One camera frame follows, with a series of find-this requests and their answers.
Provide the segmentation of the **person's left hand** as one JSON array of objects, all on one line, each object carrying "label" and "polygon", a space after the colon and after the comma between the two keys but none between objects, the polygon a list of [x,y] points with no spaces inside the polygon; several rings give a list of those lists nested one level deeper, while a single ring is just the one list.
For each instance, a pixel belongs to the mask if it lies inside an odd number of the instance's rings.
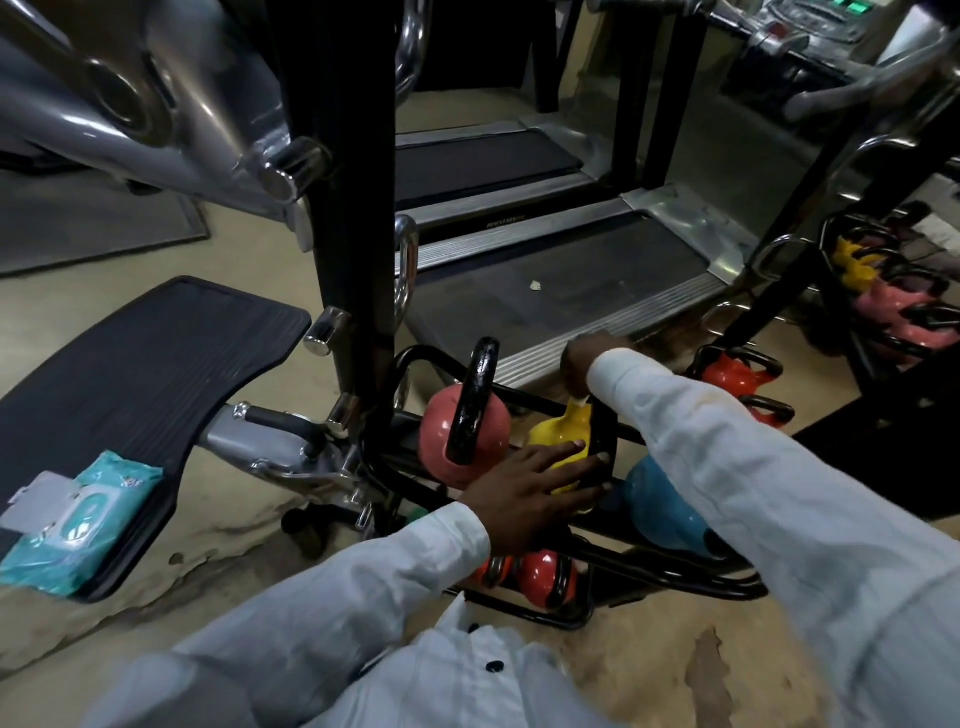
[{"label": "person's left hand", "polygon": [[522,556],[597,504],[559,503],[559,489],[581,482],[607,461],[605,453],[597,453],[562,467],[526,463],[523,447],[469,485],[460,503],[485,528],[490,556]]}]

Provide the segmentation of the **yellow kettlebell black handle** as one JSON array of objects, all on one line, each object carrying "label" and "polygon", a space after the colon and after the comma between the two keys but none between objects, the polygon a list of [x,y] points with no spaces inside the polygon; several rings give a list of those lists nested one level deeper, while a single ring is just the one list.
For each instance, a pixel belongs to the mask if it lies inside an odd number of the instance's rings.
[{"label": "yellow kettlebell black handle", "polygon": [[587,487],[610,482],[618,455],[618,414],[594,396],[571,397],[566,410],[558,418],[548,418],[535,425],[528,433],[526,446],[555,446],[582,440],[584,448],[569,458],[554,464],[563,467],[591,455],[605,454],[606,464],[591,471]]}]

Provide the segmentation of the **person's right forearm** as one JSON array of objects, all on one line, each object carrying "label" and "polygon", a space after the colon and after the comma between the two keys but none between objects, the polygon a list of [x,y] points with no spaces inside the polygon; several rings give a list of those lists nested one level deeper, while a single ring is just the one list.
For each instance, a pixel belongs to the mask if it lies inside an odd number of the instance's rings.
[{"label": "person's right forearm", "polygon": [[585,381],[758,571],[837,725],[960,728],[960,541],[642,353],[605,351]]}]

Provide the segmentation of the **person's left forearm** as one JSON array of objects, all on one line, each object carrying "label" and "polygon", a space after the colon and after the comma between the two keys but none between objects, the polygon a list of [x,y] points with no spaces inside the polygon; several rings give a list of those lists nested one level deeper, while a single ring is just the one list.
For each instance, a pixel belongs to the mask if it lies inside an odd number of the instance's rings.
[{"label": "person's left forearm", "polygon": [[490,554],[488,529],[459,502],[354,544],[138,658],[80,728],[297,728]]}]

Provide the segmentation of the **blue kettlebell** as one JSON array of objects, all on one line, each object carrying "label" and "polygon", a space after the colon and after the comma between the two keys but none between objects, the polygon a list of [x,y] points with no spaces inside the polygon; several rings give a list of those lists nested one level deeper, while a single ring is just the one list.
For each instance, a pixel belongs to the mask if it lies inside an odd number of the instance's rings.
[{"label": "blue kettlebell", "polygon": [[736,554],[680,496],[651,454],[630,468],[617,491],[634,529],[651,544],[710,561]]}]

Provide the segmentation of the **red kettlebell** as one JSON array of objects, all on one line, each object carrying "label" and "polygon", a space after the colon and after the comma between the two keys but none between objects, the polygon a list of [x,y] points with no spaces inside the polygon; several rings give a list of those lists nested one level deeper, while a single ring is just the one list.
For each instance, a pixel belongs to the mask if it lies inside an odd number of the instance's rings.
[{"label": "red kettlebell", "polygon": [[738,396],[738,401],[758,422],[775,430],[786,427],[796,416],[792,406],[764,395],[742,394]]},{"label": "red kettlebell", "polygon": [[520,593],[534,607],[558,611],[576,600],[579,572],[573,559],[553,550],[524,556],[515,570]]},{"label": "red kettlebell", "polygon": [[752,396],[784,373],[776,358],[745,346],[700,347],[685,372],[691,380],[708,383],[736,398]]},{"label": "red kettlebell", "polygon": [[491,556],[463,582],[464,588],[479,593],[497,590],[517,592],[517,572],[521,561],[520,557]]}]

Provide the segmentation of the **black kettlebell rack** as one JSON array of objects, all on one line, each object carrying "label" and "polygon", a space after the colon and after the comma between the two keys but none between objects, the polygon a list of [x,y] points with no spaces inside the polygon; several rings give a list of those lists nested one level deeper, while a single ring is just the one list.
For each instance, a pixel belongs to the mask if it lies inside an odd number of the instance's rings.
[{"label": "black kettlebell rack", "polygon": [[[366,476],[373,485],[391,495],[379,531],[386,535],[401,528],[397,512],[402,502],[433,512],[451,503],[450,488],[435,480],[418,455],[419,433],[430,399],[446,387],[461,383],[469,365],[463,365],[436,346],[414,345],[391,362],[376,406],[367,415],[358,445]],[[566,405],[494,383],[493,391],[510,414],[536,413],[548,419],[565,414]],[[620,441],[643,445],[642,434],[625,423],[617,427]],[[762,578],[754,573],[742,578],[728,573],[744,572],[749,564],[737,553],[711,561],[690,553],[660,548],[634,528],[616,490],[602,504],[576,516],[574,528],[606,539],[632,545],[616,552],[587,540],[570,528],[549,536],[545,548],[573,559],[579,573],[576,599],[558,611],[535,607],[520,592],[468,590],[464,583],[448,588],[447,594],[512,617],[552,628],[573,631],[584,627],[594,608],[614,608],[641,601],[660,591],[676,591],[719,601],[757,601],[768,594]]]}]

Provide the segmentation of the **grey treadmill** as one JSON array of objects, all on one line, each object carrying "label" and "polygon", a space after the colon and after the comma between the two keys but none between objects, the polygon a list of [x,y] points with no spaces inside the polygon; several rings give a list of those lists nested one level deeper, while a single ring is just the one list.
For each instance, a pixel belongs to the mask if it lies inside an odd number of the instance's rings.
[{"label": "grey treadmill", "polygon": [[443,240],[604,195],[613,145],[556,114],[396,137],[394,210]]},{"label": "grey treadmill", "polygon": [[644,338],[717,302],[759,242],[685,185],[637,189],[427,245],[403,324],[462,363],[492,336],[496,382],[534,389],[580,334]]}]

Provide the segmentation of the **person's white shirt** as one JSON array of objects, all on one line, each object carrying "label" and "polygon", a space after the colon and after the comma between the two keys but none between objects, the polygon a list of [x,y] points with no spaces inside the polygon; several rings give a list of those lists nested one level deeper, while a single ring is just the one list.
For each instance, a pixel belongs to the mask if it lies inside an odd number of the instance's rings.
[{"label": "person's white shirt", "polygon": [[467,631],[461,599],[400,646],[416,603],[382,591],[337,626],[373,661],[302,728],[623,728],[582,696],[555,653],[513,628]]}]

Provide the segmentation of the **black metal rack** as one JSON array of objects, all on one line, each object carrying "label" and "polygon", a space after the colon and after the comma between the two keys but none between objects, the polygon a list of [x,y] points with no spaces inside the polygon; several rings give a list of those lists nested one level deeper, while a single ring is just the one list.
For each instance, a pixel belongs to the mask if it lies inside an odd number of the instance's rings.
[{"label": "black metal rack", "polygon": [[819,290],[828,320],[833,326],[839,345],[857,385],[868,391],[890,381],[897,374],[930,361],[960,343],[946,349],[931,351],[912,345],[899,345],[890,336],[881,333],[878,325],[866,321],[854,309],[860,294],[849,292],[834,272],[831,253],[839,237],[848,237],[865,246],[876,246],[887,254],[877,277],[891,280],[906,274],[934,276],[954,282],[945,274],[929,266],[909,260],[902,252],[900,242],[889,227],[860,214],[833,213],[821,224],[816,244],[817,263],[814,283]]}]

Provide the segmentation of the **small yellow kettlebell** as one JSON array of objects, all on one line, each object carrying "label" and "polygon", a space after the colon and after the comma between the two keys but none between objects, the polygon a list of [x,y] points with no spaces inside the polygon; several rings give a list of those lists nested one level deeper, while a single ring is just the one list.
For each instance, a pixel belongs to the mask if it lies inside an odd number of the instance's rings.
[{"label": "small yellow kettlebell", "polygon": [[887,253],[880,247],[865,246],[845,236],[838,238],[830,254],[840,284],[854,294],[862,294],[870,289],[887,258]]}]

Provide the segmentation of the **black elliptical foot pedal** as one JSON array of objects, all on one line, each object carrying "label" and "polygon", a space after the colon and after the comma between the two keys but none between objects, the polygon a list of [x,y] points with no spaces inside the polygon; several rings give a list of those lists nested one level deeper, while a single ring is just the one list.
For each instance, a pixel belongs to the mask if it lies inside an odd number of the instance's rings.
[{"label": "black elliptical foot pedal", "polygon": [[103,452],[163,479],[70,601],[111,597],[174,516],[186,464],[230,397],[285,362],[299,307],[172,278],[79,334],[0,397],[0,512],[36,476],[76,477]]}]

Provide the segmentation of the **teal wet wipes pack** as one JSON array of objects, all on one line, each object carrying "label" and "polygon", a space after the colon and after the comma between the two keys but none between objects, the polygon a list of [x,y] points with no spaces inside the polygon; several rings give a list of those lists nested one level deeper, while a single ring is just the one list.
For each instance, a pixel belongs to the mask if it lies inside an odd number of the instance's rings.
[{"label": "teal wet wipes pack", "polygon": [[71,598],[95,576],[164,470],[104,451],[70,478],[44,470],[0,515],[17,540],[0,559],[0,585]]}]

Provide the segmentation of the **grey exercise machine console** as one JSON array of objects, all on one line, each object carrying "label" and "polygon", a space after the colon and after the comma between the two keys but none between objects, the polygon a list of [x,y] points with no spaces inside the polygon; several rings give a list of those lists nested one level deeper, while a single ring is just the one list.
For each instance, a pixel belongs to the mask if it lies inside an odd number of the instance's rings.
[{"label": "grey exercise machine console", "polygon": [[894,0],[757,0],[746,10],[711,0],[711,24],[766,57],[826,77],[826,88],[793,93],[782,105],[788,123],[888,102],[930,79],[960,50],[951,28],[915,3]]}]

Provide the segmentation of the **silver elliptical machine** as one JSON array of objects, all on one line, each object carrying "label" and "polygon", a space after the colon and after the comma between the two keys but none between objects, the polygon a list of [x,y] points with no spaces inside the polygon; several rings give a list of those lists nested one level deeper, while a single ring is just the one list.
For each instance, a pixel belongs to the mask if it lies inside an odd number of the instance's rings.
[{"label": "silver elliptical machine", "polygon": [[229,398],[210,453],[321,503],[365,483],[376,407],[417,275],[395,203],[395,109],[432,0],[0,0],[0,126],[124,180],[285,221],[325,309]]}]

